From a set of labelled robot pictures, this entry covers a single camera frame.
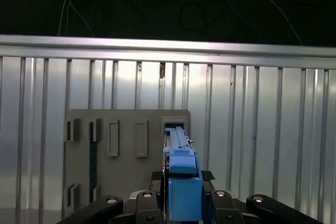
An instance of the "corrugated metal wall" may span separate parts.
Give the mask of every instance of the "corrugated metal wall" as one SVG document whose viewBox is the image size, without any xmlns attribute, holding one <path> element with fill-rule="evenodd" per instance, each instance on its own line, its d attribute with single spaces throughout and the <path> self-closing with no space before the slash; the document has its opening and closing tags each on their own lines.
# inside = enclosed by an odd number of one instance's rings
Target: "corrugated metal wall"
<svg viewBox="0 0 336 224">
<path fill-rule="evenodd" d="M 336 223 L 336 70 L 3 57 L 0 73 L 1 223 L 60 220 L 65 111 L 86 108 L 188 109 L 218 189 Z"/>
</svg>

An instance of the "rust spot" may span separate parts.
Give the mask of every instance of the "rust spot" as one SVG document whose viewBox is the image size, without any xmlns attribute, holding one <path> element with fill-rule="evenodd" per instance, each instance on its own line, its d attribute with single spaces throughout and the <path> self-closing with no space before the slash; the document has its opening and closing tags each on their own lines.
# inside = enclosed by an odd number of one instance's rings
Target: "rust spot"
<svg viewBox="0 0 336 224">
<path fill-rule="evenodd" d="M 160 64 L 160 79 L 164 78 L 165 70 L 166 70 L 166 64 L 165 63 L 161 63 Z"/>
</svg>

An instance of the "blue block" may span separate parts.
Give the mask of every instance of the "blue block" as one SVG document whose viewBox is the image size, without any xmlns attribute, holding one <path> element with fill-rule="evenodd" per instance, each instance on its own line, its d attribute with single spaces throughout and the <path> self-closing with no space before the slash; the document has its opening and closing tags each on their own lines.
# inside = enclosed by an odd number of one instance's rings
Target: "blue block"
<svg viewBox="0 0 336 224">
<path fill-rule="evenodd" d="M 169 156 L 169 173 L 186 175 L 169 178 L 169 221 L 201 221 L 203 178 L 197 153 L 182 128 L 165 130 L 171 142 L 169 149 L 163 150 Z"/>
</svg>

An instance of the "metal screw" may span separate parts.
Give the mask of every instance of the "metal screw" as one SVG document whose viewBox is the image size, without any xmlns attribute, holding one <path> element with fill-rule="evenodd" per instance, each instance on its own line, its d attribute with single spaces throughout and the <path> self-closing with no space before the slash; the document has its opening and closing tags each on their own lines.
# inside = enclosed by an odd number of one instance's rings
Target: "metal screw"
<svg viewBox="0 0 336 224">
<path fill-rule="evenodd" d="M 114 198 L 110 198 L 110 199 L 108 199 L 106 202 L 107 202 L 108 204 L 113 204 L 113 203 L 116 203 L 117 200 L 114 199 Z"/>
<path fill-rule="evenodd" d="M 144 193 L 143 196 L 144 196 L 145 198 L 150 198 L 150 197 L 152 196 L 152 194 L 151 194 L 151 193 Z"/>
<path fill-rule="evenodd" d="M 261 202 L 263 202 L 263 201 L 264 201 L 264 199 L 263 199 L 263 198 L 261 198 L 261 197 L 258 197 L 258 196 L 254 197 L 254 198 L 253 198 L 253 200 L 254 200 L 254 201 L 256 201 L 256 202 L 258 202 L 258 203 L 261 203 Z"/>
<path fill-rule="evenodd" d="M 220 197 L 223 197 L 225 195 L 225 192 L 223 191 L 217 191 L 216 194 Z"/>
</svg>

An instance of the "horizontal metal bar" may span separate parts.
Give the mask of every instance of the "horizontal metal bar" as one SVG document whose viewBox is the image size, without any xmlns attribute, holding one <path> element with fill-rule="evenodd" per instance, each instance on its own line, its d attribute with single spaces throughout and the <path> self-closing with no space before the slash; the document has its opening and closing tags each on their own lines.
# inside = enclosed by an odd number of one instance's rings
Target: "horizontal metal bar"
<svg viewBox="0 0 336 224">
<path fill-rule="evenodd" d="M 228 54 L 290 55 L 305 57 L 336 57 L 335 48 L 302 47 L 258 44 L 232 44 L 217 42 L 132 40 L 74 37 L 0 35 L 0 46 L 99 48 L 127 50 L 162 50 L 189 52 L 224 52 Z"/>
<path fill-rule="evenodd" d="M 191 52 L 158 51 L 121 51 L 106 49 L 62 49 L 39 47 L 0 46 L 0 54 L 11 57 L 35 57 L 55 59 L 90 59 L 90 60 L 127 60 L 160 61 L 181 63 L 206 63 L 219 65 L 241 65 L 284 68 L 336 69 L 336 58 L 312 58 L 293 56 L 261 56 L 238 54 L 202 54 Z"/>
</svg>

